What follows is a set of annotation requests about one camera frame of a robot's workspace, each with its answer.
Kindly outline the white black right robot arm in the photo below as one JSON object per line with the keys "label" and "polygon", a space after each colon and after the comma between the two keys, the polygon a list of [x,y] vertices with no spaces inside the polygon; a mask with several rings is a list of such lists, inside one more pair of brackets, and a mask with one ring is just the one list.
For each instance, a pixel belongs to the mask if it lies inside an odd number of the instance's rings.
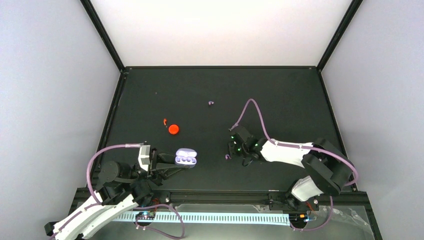
{"label": "white black right robot arm", "polygon": [[298,211],[305,202],[320,195],[338,196],[357,173],[348,158],[322,138],[307,143],[258,138],[241,125],[231,128],[229,136],[229,157],[241,157],[244,167],[252,162],[267,162],[306,171],[306,176],[296,180],[278,201],[292,211]]}

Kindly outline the lavender earbud charging case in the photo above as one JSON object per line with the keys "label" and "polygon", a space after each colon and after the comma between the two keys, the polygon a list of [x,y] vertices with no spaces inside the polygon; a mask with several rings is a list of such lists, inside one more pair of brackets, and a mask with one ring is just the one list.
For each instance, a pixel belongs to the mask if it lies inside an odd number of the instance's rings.
{"label": "lavender earbud charging case", "polygon": [[197,155],[198,153],[194,149],[179,148],[175,153],[174,163],[192,168],[197,164]]}

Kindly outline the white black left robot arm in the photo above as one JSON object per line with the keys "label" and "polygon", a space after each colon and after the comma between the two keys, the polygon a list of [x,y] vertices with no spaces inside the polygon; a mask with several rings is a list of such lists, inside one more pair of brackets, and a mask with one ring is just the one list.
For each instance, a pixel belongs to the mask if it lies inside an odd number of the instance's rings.
{"label": "white black left robot arm", "polygon": [[87,167],[91,168],[101,154],[119,148],[138,149],[137,162],[133,165],[117,161],[106,163],[99,173],[99,179],[103,181],[99,189],[94,189],[91,174],[87,171],[89,197],[63,220],[48,222],[44,226],[49,239],[88,240],[130,210],[141,211],[134,220],[136,228],[141,227],[141,220],[150,219],[150,213],[155,213],[159,207],[169,209],[183,223],[181,215],[167,204],[165,196],[152,190],[150,183],[160,186],[172,175],[193,168],[197,164],[197,152],[180,148],[175,154],[167,154],[145,143],[117,144],[96,152]]}

